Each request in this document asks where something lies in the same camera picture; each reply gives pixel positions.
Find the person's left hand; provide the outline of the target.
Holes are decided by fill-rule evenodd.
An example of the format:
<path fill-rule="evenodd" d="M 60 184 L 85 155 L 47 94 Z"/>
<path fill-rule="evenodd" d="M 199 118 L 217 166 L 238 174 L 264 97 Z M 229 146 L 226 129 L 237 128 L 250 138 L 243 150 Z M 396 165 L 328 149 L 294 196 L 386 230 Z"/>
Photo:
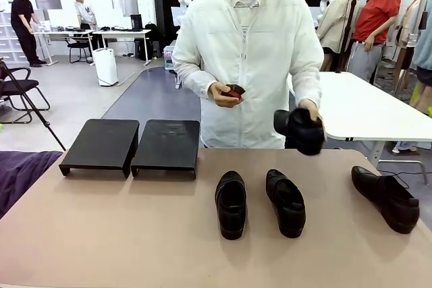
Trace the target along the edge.
<path fill-rule="evenodd" d="M 322 120 L 318 106 L 313 101 L 303 99 L 298 103 L 298 108 L 306 109 L 309 112 L 312 121 Z"/>

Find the person's right hand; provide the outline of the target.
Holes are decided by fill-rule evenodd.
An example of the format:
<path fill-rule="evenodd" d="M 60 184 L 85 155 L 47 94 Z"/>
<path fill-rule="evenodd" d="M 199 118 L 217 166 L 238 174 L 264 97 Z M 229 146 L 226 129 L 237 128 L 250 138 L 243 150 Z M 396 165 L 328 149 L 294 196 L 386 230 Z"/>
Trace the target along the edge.
<path fill-rule="evenodd" d="M 231 109 L 243 102 L 242 98 L 224 95 L 224 93 L 229 92 L 231 92 L 231 88 L 220 82 L 213 82 L 208 89 L 209 97 L 219 107 Z"/>

